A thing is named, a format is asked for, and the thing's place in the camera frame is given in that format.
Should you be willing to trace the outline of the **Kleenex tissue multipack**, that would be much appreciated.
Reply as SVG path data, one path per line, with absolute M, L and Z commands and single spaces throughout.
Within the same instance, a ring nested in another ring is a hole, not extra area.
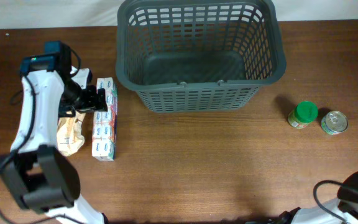
M 113 161 L 116 149 L 117 88 L 114 80 L 99 78 L 97 87 L 106 90 L 106 112 L 95 112 L 93 119 L 92 156 L 99 161 Z

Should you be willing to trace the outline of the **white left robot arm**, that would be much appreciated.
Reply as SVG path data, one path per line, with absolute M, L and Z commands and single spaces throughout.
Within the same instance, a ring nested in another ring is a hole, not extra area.
M 57 149 L 58 107 L 64 84 L 58 72 L 22 77 L 24 101 L 9 154 L 0 155 L 0 176 L 14 201 L 62 223 L 107 223 L 81 195 L 76 169 Z

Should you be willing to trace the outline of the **beige crinkled snack bag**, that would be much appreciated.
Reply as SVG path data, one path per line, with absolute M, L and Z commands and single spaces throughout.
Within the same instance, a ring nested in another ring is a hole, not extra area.
M 85 116 L 85 114 L 76 113 L 75 117 L 58 120 L 57 143 L 62 155 L 67 157 L 78 152 L 85 143 L 85 137 L 81 133 Z

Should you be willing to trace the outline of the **silver tin can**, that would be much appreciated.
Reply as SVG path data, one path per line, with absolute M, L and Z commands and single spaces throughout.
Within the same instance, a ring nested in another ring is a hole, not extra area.
M 348 126 L 346 115 L 340 111 L 330 111 L 321 120 L 321 128 L 329 135 L 341 134 Z

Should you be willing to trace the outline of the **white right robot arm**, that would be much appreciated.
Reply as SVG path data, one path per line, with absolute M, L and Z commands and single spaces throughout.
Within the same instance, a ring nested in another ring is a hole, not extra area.
M 318 189 L 326 184 L 337 185 L 335 198 L 322 203 L 318 199 Z M 313 188 L 316 206 L 313 208 L 297 208 L 293 212 L 283 212 L 269 223 L 290 224 L 351 224 L 358 223 L 358 171 L 350 175 L 344 182 L 322 180 Z

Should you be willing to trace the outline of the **green lid glass jar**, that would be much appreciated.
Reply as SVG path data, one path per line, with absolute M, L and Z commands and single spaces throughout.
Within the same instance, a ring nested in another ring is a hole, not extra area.
M 311 101 L 302 101 L 288 115 L 288 123 L 296 129 L 307 127 L 318 117 L 318 107 Z

